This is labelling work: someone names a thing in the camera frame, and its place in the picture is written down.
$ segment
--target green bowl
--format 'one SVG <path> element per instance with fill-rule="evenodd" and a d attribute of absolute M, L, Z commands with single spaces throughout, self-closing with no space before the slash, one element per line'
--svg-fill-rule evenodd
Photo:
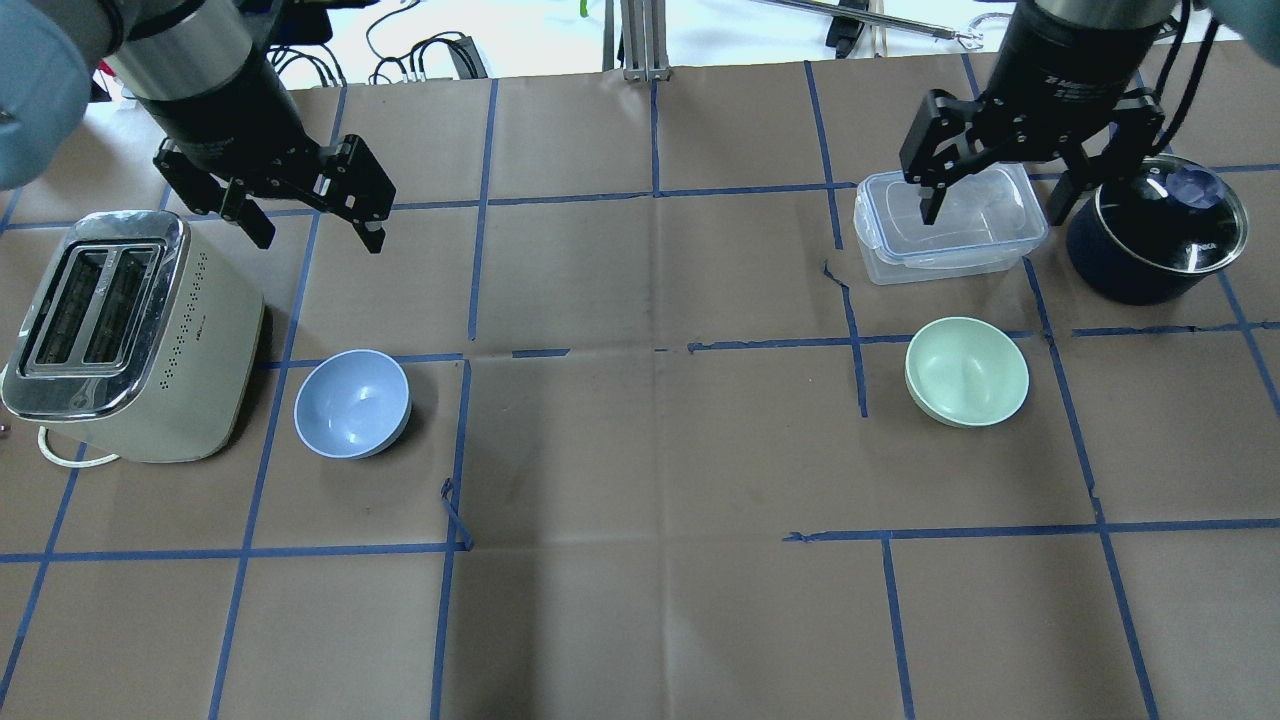
<path fill-rule="evenodd" d="M 956 428 L 1007 420 L 1023 406 L 1027 360 L 1000 328 L 974 318 L 942 318 L 906 347 L 906 389 L 931 418 Z"/>

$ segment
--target metal bracket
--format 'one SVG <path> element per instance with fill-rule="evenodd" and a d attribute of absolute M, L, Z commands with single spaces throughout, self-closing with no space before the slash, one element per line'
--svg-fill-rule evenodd
<path fill-rule="evenodd" d="M 668 79 L 667 0 L 618 0 L 622 4 L 622 77 L 632 82 Z"/>

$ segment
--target white cord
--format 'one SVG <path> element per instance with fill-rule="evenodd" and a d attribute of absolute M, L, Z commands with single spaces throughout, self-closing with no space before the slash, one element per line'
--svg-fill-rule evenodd
<path fill-rule="evenodd" d="M 49 428 L 40 425 L 40 432 L 36 434 L 36 445 L 40 446 L 40 454 L 45 456 L 54 465 L 61 465 L 63 468 L 83 469 L 83 468 L 97 468 L 99 465 L 106 465 L 113 460 L 119 460 L 119 455 L 106 455 L 102 457 L 95 457 L 93 460 L 67 460 L 65 457 L 59 457 L 54 455 L 52 450 L 49 450 Z"/>

